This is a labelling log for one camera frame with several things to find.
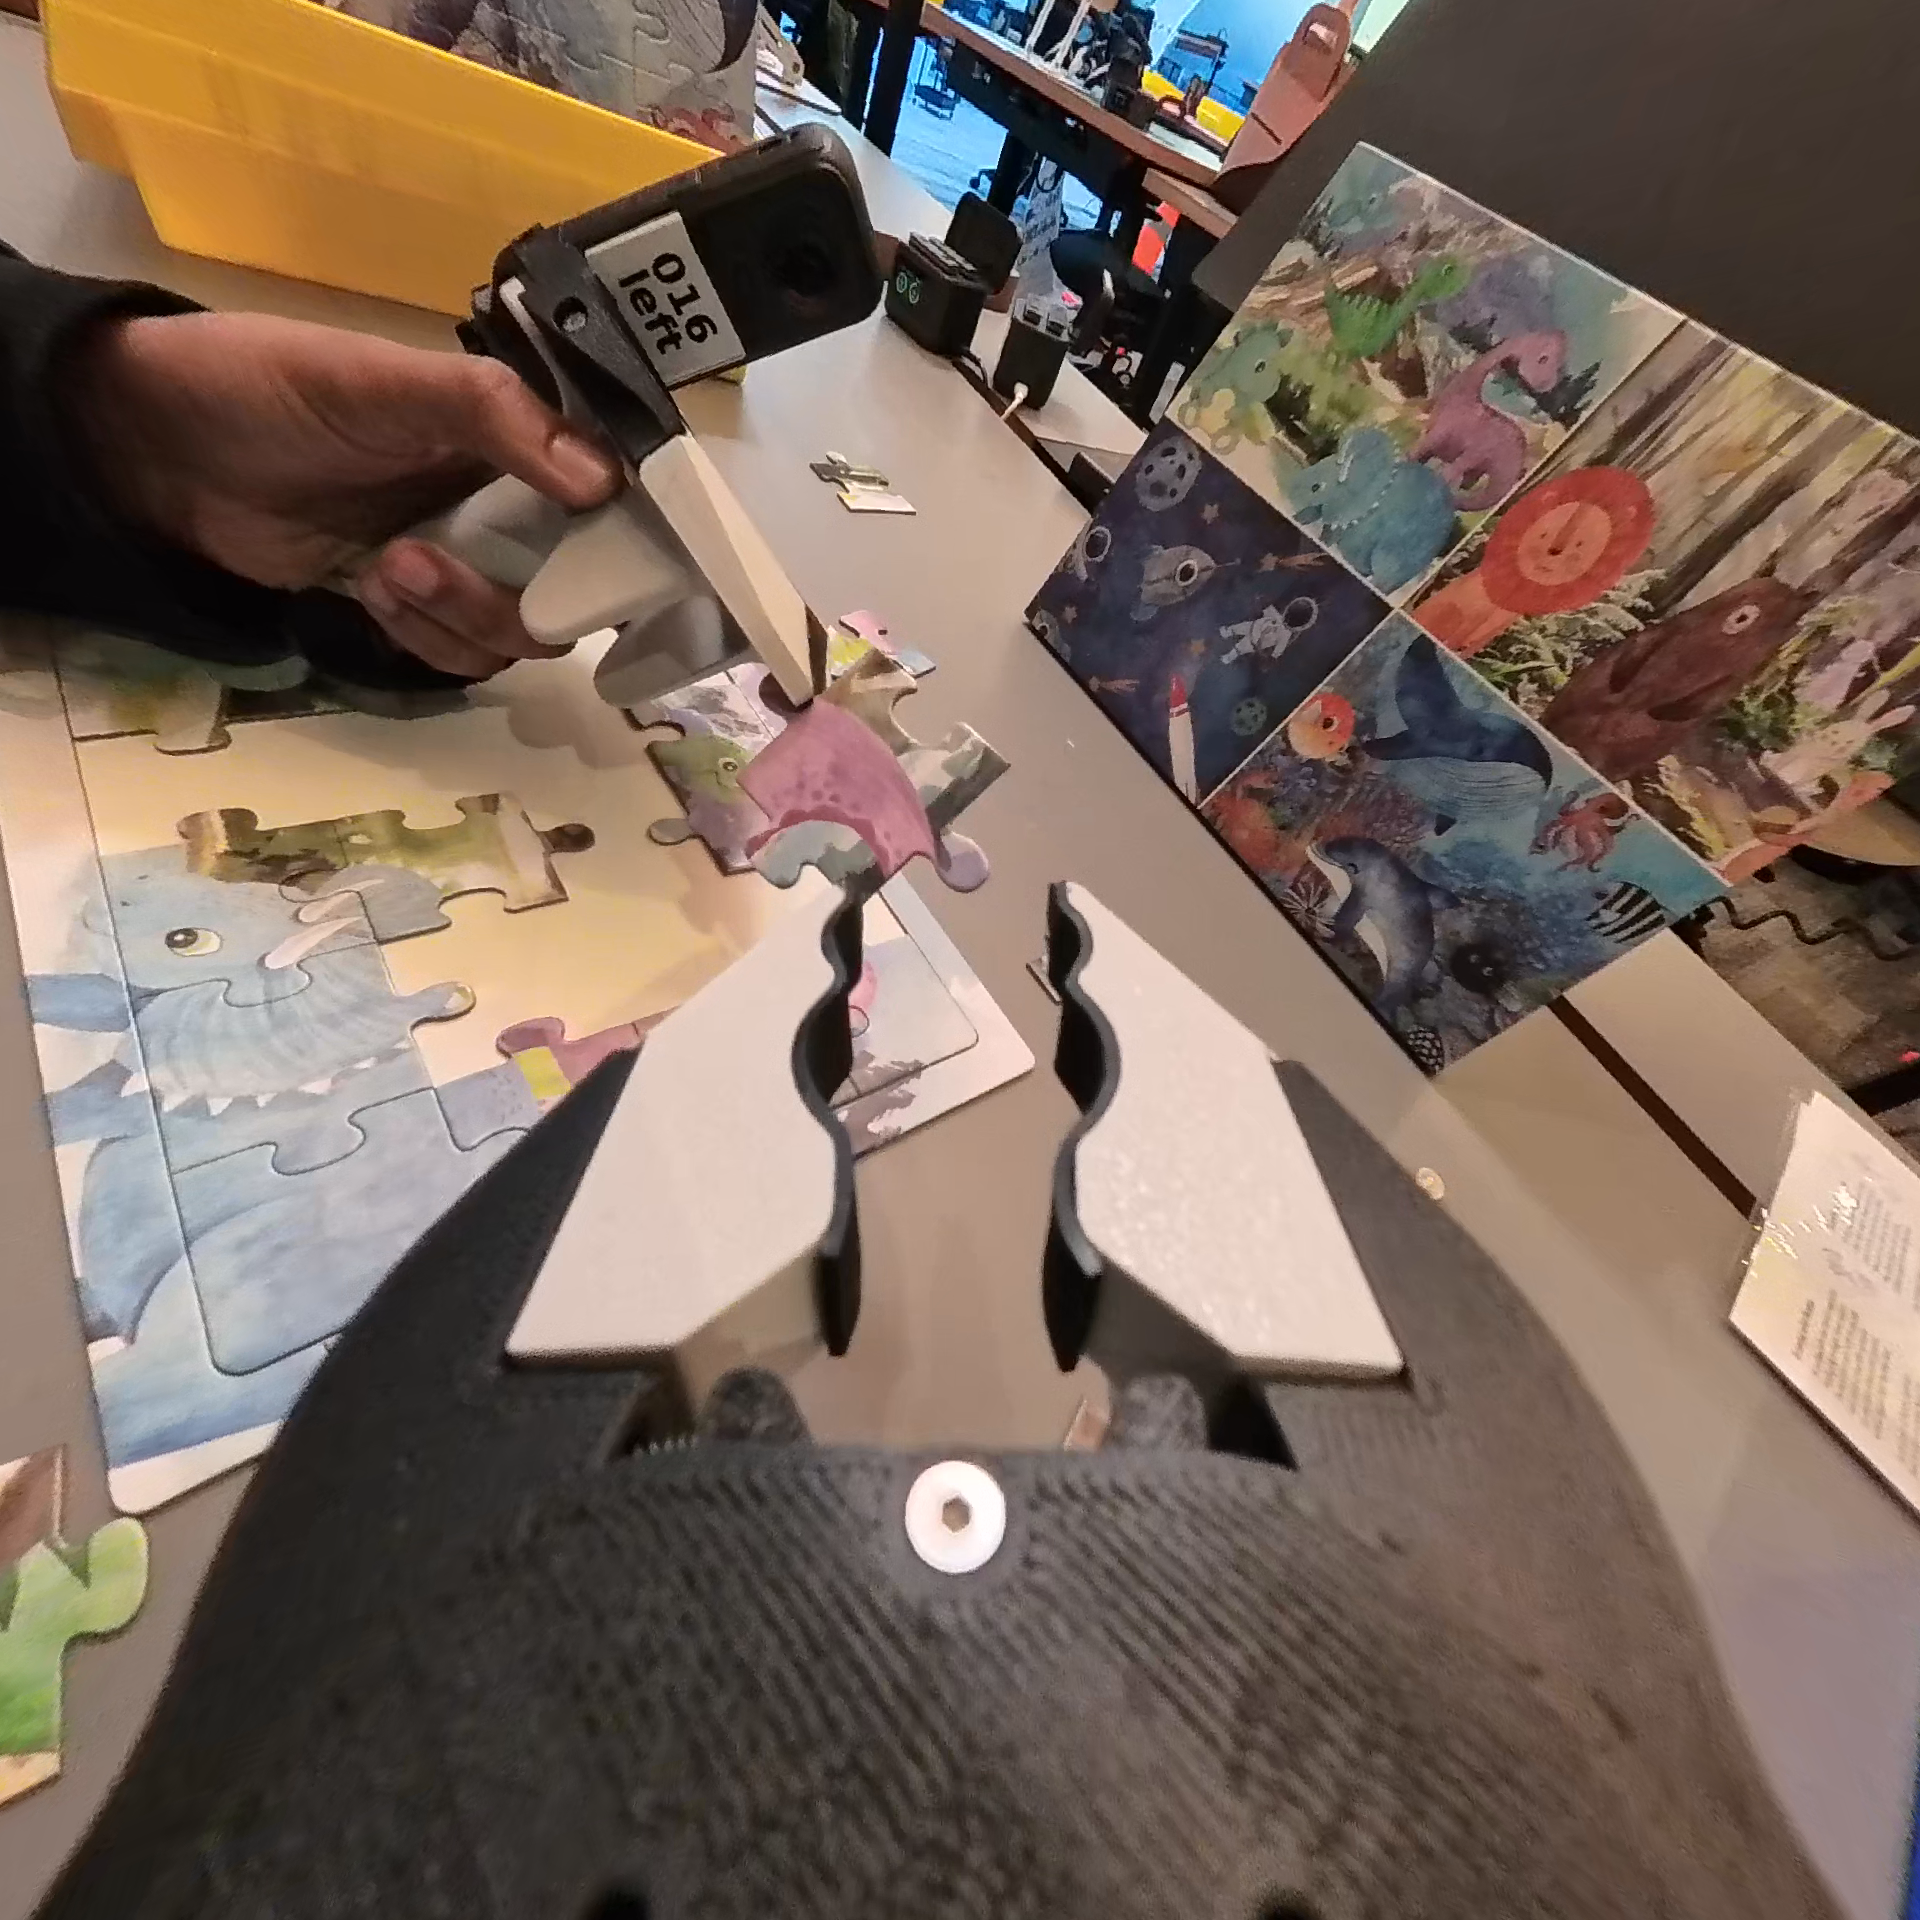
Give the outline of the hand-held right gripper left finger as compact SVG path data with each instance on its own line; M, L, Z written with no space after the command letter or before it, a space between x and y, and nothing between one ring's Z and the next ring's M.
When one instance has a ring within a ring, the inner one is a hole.
M808 897L643 1040L513 1326L522 1363L843 1355L860 1313L862 903Z

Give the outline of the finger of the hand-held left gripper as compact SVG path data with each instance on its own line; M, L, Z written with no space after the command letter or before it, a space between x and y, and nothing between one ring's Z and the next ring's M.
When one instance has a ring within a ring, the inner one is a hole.
M644 697L742 657L768 668L790 706L828 687L828 628L790 583L701 443L680 434L638 468L640 491L686 551L689 587L638 624Z

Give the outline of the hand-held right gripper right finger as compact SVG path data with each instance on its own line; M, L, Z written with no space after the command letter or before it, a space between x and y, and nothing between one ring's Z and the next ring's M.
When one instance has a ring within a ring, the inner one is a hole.
M1048 889L1048 978L1074 1104L1044 1242L1060 1371L1401 1376L1269 1046L1074 881Z

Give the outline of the purple blue green puzzle piece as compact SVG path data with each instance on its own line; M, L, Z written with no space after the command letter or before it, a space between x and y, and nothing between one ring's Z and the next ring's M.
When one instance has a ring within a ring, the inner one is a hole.
M665 1015L648 1015L571 1036L560 1017L529 1017L496 1031L496 1055L520 1073L533 1102L547 1113L606 1058L638 1050L662 1019Z

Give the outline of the dinosaur puzzle tray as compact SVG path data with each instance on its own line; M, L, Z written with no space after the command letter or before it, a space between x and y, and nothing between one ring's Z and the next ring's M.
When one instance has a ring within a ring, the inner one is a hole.
M582 1036L665 1015L820 886L804 872L779 894L756 872L721 873L701 843L654 846L649 824L681 804L648 756L649 737L594 695L590 657L514 672L425 719L379 719L313 692L338 711L237 724L229 748L174 756L145 737L73 742L54 660L59 642L83 633L4 617L2 690L4 878L75 1291L62 1148L155 1119L170 1170L270 1145L277 1170L299 1174L352 1153L354 1116L371 1110L164 1113L136 1031L147 992L128 984L112 937L108 856L186 854L177 824L206 810L251 810L266 826L403 810L410 826L430 827L450 826L459 799L500 793L539 827L592 827L592 851L558 858L563 903L510 912L475 894L445 900L444 923L427 931L371 923L397 992L452 978L475 994L470 1014L417 1026L425 1091L440 1091L464 1143L514 1116L531 1130L545 1116L496 1055L500 1026L560 1017Z

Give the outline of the teal dinosaur puzzle piece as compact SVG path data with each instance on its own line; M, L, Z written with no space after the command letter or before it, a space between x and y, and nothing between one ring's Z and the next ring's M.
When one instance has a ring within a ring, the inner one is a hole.
M200 664L108 633L62 641L54 678L75 744L145 737L174 756L220 752L237 724L338 711L310 689L227 687Z

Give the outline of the person's left hand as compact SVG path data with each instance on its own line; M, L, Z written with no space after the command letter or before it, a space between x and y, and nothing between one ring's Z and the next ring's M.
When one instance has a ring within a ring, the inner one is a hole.
M499 476L568 512L616 455L513 368L251 314L117 321L81 347L77 430L112 505L253 585L338 579L412 658L466 681L549 660L516 592L412 538Z

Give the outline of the pink yellow blue puzzle piece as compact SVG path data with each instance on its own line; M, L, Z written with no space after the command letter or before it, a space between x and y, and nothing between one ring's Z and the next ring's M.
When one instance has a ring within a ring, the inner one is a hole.
M838 616L828 642L828 680L841 680L870 657L885 658L914 681L923 681L938 665L922 650L896 641L875 614L860 608Z

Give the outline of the black display device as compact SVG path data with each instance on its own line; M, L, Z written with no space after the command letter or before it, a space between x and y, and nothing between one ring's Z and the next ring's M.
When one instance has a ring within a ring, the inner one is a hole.
M914 232L896 244L882 315L922 350L956 363L971 352L980 314L1011 288L1019 251L1013 217L969 190L945 239Z

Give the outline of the sea animal puzzle board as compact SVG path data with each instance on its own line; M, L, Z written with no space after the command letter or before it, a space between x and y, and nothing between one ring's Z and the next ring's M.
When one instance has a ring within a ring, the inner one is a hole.
M334 2L422 47L733 153L756 138L754 2Z

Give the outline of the black charger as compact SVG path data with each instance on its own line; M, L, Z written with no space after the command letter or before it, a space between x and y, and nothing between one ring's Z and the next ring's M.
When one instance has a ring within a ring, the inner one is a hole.
M1005 318L990 392L1013 410L1044 408L1074 350L1082 314L1074 292L1019 295Z

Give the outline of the storage shelves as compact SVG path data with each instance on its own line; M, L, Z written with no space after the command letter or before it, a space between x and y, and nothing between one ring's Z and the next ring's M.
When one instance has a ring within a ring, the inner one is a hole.
M958 60L958 97L1004 134L990 204L1009 210L1034 160L1051 160L1100 194L1097 232L1131 260L1146 215L1170 206L1174 230L1162 263L1162 304L1131 377L1094 385L1141 425L1162 416L1177 359L1190 363L1210 336L1188 335L1210 304L1190 280L1240 212L1217 192L1220 160L1166 123L1136 127L1070 80L1058 66L1018 51L940 4L852 2L852 52L841 118L880 153L892 153L906 100L908 66L922 42L940 42Z

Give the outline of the black office chair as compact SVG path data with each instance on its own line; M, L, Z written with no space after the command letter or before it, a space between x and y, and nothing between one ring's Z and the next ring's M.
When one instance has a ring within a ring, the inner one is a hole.
M1916 866L1795 849L1708 908L1696 952L1865 1113L1916 1102Z

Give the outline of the wooden chair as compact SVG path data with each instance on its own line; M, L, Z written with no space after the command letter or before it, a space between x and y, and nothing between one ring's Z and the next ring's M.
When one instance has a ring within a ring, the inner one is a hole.
M1822 858L1869 873L1918 870L1918 778L1885 785L1860 776L1830 808L1806 822L1787 822L1776 808L1755 818L1753 840L1718 864L1729 886L1740 886L1787 858Z

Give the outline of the black monitor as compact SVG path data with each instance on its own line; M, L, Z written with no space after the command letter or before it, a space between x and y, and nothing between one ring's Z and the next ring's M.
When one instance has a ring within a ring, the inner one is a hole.
M1409 4L1203 263L1217 304L1363 143L1916 434L1916 2Z

